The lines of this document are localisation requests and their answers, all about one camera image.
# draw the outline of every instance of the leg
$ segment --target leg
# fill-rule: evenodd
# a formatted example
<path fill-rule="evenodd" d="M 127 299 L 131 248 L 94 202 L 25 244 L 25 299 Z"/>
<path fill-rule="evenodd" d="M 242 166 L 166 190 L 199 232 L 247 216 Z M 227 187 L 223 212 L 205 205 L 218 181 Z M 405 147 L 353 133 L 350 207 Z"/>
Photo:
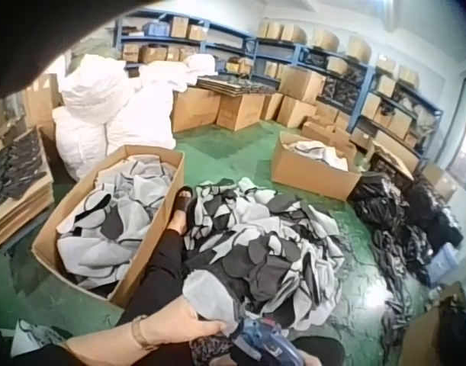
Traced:
<path fill-rule="evenodd" d="M 342 366 L 345 362 L 345 348 L 333 338 L 326 337 L 300 337 L 292 342 L 295 347 L 316 356 L 322 366 Z"/>

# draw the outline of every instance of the pile of fabric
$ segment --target pile of fabric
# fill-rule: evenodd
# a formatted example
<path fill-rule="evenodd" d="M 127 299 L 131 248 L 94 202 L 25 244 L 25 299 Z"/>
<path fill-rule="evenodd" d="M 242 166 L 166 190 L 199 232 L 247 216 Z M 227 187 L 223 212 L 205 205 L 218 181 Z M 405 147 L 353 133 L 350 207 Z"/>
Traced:
<path fill-rule="evenodd" d="M 184 295 L 233 331 L 241 314 L 282 328 L 321 325 L 341 296 L 339 229 L 326 213 L 248 178 L 196 187 L 185 237 Z"/>
<path fill-rule="evenodd" d="M 66 271 L 106 297 L 126 274 L 175 168 L 158 156 L 132 156 L 98 173 L 91 191 L 56 228 Z"/>
<path fill-rule="evenodd" d="M 336 149 L 332 146 L 326 146 L 320 141 L 297 141 L 288 146 L 293 152 L 306 156 L 309 159 L 318 160 L 331 165 L 333 168 L 348 171 L 346 158 L 339 158 L 336 155 Z"/>

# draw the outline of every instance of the white fabric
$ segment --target white fabric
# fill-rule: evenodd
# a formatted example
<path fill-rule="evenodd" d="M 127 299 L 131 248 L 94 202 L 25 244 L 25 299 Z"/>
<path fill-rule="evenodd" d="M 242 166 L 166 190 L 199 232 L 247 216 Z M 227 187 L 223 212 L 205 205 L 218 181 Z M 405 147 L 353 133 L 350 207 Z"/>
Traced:
<path fill-rule="evenodd" d="M 175 148 L 170 114 L 172 88 L 166 82 L 145 84 L 107 124 L 107 154 L 123 145 Z"/>
<path fill-rule="evenodd" d="M 106 124 L 133 97 L 134 87 L 124 61 L 85 55 L 60 85 L 72 116 L 88 124 Z"/>
<path fill-rule="evenodd" d="M 78 181 L 105 158 L 105 127 L 79 120 L 67 107 L 53 109 L 53 120 L 59 156 L 70 176 Z"/>

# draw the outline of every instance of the open cardboard box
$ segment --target open cardboard box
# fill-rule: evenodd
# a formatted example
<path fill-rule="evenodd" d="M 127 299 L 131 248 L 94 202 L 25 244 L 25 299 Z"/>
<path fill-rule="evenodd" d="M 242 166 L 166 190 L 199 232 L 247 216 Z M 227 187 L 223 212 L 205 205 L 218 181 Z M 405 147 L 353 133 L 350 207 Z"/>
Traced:
<path fill-rule="evenodd" d="M 75 283 L 68 279 L 65 267 L 56 247 L 58 233 L 56 227 L 67 217 L 76 205 L 85 198 L 85 196 L 94 188 L 94 180 L 97 178 L 101 170 L 110 168 L 122 159 L 134 155 L 157 155 L 162 162 L 167 162 L 177 168 L 175 176 L 172 179 L 168 193 L 162 205 L 156 212 L 152 223 L 149 226 L 148 233 L 141 242 L 136 256 L 131 262 L 131 265 L 122 280 L 119 281 L 116 288 L 112 291 L 109 297 L 103 298 L 91 291 L 84 290 L 78 287 Z M 119 307 L 125 307 L 133 292 L 136 290 L 143 274 L 143 269 L 146 266 L 153 250 L 158 243 L 159 237 L 166 228 L 168 218 L 172 212 L 172 206 L 177 194 L 177 191 L 184 183 L 184 155 L 182 152 L 163 149 L 160 147 L 150 146 L 122 146 L 120 149 L 110 154 L 104 161 L 97 165 L 88 175 L 79 181 L 75 187 L 62 199 L 54 212 L 44 224 L 43 229 L 33 242 L 32 253 L 39 263 L 48 269 L 51 273 L 58 277 L 71 287 L 86 293 L 89 296 L 96 297 L 103 301 L 110 301 Z"/>
<path fill-rule="evenodd" d="M 362 176 L 343 149 L 336 148 L 338 157 L 346 157 L 348 172 L 333 168 L 289 150 L 288 145 L 310 139 L 280 132 L 272 157 L 272 181 L 323 196 L 346 201 Z"/>

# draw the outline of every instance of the green painted floor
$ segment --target green painted floor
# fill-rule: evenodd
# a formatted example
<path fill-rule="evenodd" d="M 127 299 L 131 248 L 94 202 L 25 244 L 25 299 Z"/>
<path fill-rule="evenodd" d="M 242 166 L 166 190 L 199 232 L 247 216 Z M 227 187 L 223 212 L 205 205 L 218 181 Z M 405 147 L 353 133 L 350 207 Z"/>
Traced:
<path fill-rule="evenodd" d="M 185 152 L 185 183 L 196 185 L 204 180 L 218 181 L 224 177 L 237 180 L 247 176 L 257 185 L 294 192 L 315 207 L 329 210 L 351 244 L 339 273 L 343 295 L 328 322 L 308 333 L 339 339 L 346 349 L 347 365 L 381 364 L 378 336 L 384 300 L 389 294 L 374 265 L 370 234 L 348 204 L 270 181 L 270 158 L 279 130 L 284 128 L 261 122 L 235 133 L 210 126 L 178 134 L 177 149 Z M 70 188 L 68 184 L 55 184 L 56 201 Z M 57 326 L 74 335 L 113 326 L 121 310 L 80 294 L 36 262 L 30 247 L 38 230 L 21 240 L 13 255 L 0 251 L 0 328 L 13 328 L 20 318 Z M 407 285 L 415 314 L 420 314 L 425 293 L 411 278 Z M 396 359 L 394 354 L 391 364 Z"/>

